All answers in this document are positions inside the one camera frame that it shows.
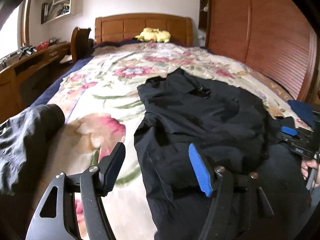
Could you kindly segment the person's right hand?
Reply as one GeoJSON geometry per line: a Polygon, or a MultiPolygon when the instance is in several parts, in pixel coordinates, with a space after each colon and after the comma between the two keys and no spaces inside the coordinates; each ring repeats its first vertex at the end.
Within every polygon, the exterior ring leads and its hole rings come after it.
{"type": "Polygon", "coordinates": [[[303,175],[304,180],[307,180],[307,178],[309,176],[309,172],[308,172],[309,168],[313,168],[317,171],[316,172],[317,176],[315,177],[312,186],[318,187],[319,186],[319,164],[317,163],[317,161],[315,159],[312,159],[312,160],[303,159],[302,160],[301,173],[303,175]]]}

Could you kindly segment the black left sleeve forearm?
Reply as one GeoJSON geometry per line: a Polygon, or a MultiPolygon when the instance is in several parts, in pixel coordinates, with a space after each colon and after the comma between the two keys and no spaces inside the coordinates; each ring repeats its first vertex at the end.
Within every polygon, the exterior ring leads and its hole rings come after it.
{"type": "Polygon", "coordinates": [[[1,124],[1,194],[33,192],[50,141],[65,123],[55,105],[28,107],[1,124]]]}

